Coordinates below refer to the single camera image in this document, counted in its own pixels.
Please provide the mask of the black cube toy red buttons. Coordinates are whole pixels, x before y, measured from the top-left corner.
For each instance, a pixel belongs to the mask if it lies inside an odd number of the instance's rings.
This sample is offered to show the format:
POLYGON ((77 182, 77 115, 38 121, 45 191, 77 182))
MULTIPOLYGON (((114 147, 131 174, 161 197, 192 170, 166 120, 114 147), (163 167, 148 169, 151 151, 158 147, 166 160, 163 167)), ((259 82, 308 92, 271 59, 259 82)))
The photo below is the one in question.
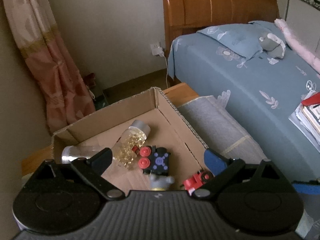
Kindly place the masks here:
POLYGON ((139 154, 138 166, 144 174, 169 175, 169 158, 171 153, 166 148, 144 146, 140 149, 139 154))

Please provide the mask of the red toy car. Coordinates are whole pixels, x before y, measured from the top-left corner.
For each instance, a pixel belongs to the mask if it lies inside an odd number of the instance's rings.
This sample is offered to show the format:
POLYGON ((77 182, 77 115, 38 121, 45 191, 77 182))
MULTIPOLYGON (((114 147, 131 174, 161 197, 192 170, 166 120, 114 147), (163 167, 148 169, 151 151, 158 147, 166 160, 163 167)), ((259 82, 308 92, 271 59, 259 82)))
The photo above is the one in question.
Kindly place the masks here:
POLYGON ((192 193, 199 189, 201 186, 209 182, 214 178, 212 172, 208 170, 199 170, 188 179, 186 179, 181 187, 183 187, 186 191, 188 191, 189 195, 191 196, 192 193))

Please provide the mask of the clear empty plastic jar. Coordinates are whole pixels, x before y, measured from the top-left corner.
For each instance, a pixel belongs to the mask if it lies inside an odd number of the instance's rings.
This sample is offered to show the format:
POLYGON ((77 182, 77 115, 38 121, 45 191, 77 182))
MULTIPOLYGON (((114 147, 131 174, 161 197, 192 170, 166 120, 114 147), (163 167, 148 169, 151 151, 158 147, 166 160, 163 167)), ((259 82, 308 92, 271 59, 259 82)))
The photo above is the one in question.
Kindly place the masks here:
POLYGON ((61 154, 61 163, 68 164, 78 158, 89 159, 100 150, 97 146, 67 146, 61 154))

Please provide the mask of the jar of golden capsules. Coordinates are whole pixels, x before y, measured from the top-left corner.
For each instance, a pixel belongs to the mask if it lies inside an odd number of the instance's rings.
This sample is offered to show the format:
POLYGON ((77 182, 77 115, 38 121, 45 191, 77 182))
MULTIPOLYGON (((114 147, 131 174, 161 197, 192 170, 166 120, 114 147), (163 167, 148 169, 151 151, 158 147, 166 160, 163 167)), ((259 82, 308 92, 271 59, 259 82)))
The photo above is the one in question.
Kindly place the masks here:
POLYGON ((130 170, 143 147, 151 128, 141 120, 135 120, 112 147, 113 160, 130 170))

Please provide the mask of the grey elephant toy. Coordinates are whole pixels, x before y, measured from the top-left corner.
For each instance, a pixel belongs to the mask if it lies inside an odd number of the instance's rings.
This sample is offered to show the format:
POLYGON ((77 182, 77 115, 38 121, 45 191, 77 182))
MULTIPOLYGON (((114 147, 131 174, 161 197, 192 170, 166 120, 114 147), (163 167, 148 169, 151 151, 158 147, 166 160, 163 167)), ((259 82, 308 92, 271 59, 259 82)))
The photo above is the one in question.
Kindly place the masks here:
POLYGON ((167 191, 175 182, 172 176, 158 176, 155 174, 149 175, 150 189, 152 191, 167 191))

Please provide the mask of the stack of cards and papers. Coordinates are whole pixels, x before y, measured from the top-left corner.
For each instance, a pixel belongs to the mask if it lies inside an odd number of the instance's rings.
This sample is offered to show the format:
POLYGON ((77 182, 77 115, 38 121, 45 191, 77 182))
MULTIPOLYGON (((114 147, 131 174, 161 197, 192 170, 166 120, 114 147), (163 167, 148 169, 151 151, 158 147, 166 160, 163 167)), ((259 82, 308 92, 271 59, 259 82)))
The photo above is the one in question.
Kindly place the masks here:
POLYGON ((289 116, 289 120, 315 148, 319 147, 319 102, 308 106, 301 102, 289 116))

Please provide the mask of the pink patterned curtain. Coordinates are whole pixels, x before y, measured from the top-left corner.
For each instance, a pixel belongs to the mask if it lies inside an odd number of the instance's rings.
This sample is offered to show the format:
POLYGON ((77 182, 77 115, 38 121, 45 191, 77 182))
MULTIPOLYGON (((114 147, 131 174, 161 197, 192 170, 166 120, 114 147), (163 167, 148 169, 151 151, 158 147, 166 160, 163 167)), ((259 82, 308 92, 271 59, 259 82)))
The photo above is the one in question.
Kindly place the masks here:
POLYGON ((48 0, 3 0, 14 40, 58 131, 95 111, 92 97, 58 30, 48 0))

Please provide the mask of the blue floral bed sheet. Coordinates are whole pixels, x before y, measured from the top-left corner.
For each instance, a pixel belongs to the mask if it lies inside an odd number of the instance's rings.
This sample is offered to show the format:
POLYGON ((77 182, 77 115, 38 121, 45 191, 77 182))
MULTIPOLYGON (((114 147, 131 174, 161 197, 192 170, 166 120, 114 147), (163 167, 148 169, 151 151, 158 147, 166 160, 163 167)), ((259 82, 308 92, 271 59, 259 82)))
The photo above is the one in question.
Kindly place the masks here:
POLYGON ((283 59, 266 51, 247 60, 199 31, 171 43, 169 76, 201 96, 226 101, 228 113, 290 180, 319 178, 319 151, 289 120, 319 75, 294 50, 283 59))

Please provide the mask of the blue floral pillow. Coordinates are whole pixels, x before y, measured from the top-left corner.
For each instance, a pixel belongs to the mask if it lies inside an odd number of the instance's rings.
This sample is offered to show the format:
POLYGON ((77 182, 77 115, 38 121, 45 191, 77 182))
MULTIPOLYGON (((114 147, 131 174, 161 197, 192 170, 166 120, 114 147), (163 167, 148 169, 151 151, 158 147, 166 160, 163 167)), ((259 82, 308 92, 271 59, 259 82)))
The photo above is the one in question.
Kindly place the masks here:
POLYGON ((199 33, 216 40, 247 60, 265 51, 259 43, 259 37, 264 33, 273 33, 286 45, 281 30, 274 23, 267 21, 211 26, 200 30, 199 33))

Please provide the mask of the grey plush toy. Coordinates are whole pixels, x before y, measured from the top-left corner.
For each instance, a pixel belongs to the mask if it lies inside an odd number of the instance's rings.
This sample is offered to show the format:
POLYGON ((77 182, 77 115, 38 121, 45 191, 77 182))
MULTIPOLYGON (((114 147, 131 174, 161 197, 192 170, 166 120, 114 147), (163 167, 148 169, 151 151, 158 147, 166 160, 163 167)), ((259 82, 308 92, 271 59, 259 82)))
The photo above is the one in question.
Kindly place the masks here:
POLYGON ((270 57, 278 59, 284 58, 286 45, 282 39, 273 33, 264 33, 259 37, 259 43, 270 57))

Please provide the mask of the pink rolled blanket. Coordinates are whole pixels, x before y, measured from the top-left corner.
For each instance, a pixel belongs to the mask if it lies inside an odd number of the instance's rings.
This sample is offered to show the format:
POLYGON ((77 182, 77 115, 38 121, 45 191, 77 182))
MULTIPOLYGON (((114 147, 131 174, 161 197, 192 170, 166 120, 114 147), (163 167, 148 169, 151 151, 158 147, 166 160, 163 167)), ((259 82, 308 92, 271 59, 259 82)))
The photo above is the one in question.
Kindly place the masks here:
POLYGON ((306 45, 295 35, 293 30, 288 26, 284 19, 275 19, 275 25, 283 33, 287 44, 293 49, 304 61, 306 61, 319 75, 319 57, 310 51, 306 45))

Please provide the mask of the orange wooden headboard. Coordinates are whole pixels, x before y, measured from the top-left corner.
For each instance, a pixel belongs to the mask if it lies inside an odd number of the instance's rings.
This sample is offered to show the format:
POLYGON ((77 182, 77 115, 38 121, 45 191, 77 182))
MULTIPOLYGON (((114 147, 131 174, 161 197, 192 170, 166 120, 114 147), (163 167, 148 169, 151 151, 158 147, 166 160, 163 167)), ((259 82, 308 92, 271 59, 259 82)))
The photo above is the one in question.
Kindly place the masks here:
POLYGON ((185 34, 222 24, 279 17, 277 0, 163 0, 165 55, 172 41, 185 34))

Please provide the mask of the white wall charger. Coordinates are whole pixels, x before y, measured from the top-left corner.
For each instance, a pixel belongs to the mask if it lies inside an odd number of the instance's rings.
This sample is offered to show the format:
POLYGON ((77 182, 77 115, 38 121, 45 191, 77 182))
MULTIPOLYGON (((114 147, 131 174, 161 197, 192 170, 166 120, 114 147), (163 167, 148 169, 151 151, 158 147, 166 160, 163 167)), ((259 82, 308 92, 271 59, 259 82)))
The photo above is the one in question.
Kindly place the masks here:
POLYGON ((165 57, 165 53, 160 42, 150 44, 150 49, 153 56, 165 57))

